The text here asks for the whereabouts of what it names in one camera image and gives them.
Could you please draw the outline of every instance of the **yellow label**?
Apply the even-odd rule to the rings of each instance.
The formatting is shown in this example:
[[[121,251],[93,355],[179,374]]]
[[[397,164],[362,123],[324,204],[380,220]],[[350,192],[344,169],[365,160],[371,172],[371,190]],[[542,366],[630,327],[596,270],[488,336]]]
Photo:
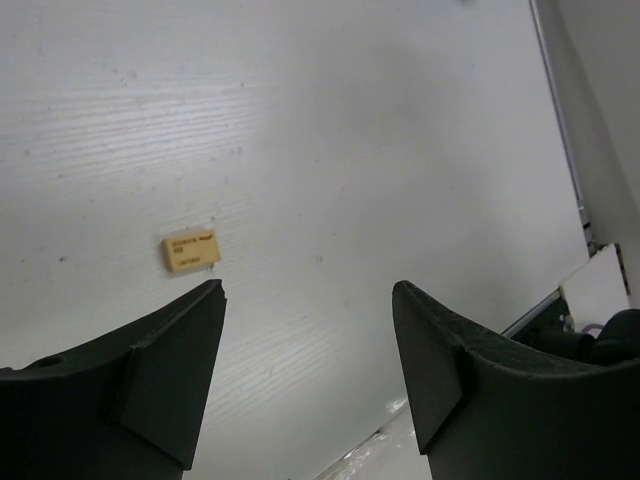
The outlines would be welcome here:
[[[213,230],[166,238],[163,245],[167,265],[172,272],[206,267],[220,261],[218,241]]]

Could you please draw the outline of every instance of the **small yellow block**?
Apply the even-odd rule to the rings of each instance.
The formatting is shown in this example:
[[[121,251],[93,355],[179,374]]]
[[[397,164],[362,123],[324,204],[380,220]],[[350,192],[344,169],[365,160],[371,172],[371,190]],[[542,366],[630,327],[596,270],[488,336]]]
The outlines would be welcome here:
[[[172,272],[193,270],[220,261],[216,232],[213,230],[166,238],[163,244],[167,266]]]

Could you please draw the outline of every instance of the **white wood grain surface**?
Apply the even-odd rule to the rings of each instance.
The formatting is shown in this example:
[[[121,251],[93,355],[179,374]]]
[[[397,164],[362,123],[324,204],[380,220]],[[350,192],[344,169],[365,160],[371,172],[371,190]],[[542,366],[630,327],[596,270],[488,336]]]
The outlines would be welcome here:
[[[190,479],[309,479],[404,395],[391,289],[502,330],[587,260],[525,0],[8,0],[0,363],[219,277]],[[164,234],[223,260],[170,277]]]

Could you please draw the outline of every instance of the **white table surface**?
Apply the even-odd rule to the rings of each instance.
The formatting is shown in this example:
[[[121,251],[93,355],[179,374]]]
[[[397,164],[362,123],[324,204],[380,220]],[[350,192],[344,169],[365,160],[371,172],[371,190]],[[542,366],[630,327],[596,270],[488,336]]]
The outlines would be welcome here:
[[[502,330],[587,260],[525,0],[9,0],[0,45],[0,364],[222,278],[188,479],[384,424],[395,281]],[[222,262],[167,275],[197,226]]]

